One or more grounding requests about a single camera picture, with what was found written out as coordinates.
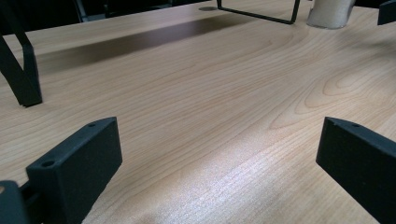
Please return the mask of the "black block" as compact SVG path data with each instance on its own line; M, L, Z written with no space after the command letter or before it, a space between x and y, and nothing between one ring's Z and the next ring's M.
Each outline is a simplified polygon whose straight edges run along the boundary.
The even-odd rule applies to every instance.
M379 5L378 25L396 22L396 0L387 0Z

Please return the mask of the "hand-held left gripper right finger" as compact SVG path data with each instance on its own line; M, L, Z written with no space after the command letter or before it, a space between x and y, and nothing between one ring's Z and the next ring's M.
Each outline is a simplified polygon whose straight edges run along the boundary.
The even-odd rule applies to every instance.
M396 224L396 142L327 117L317 164L381 224Z

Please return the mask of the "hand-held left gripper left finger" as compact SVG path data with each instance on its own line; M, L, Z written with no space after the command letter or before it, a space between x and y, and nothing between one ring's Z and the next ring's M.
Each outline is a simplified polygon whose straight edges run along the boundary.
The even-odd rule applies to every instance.
M26 168L44 224L80 224L122 164L115 117L91 122Z

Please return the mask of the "beige rounded object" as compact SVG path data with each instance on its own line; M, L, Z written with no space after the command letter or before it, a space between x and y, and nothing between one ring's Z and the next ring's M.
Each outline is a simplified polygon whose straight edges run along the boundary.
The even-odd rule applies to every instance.
M356 0L312 0L307 24L322 29L340 29L347 25Z

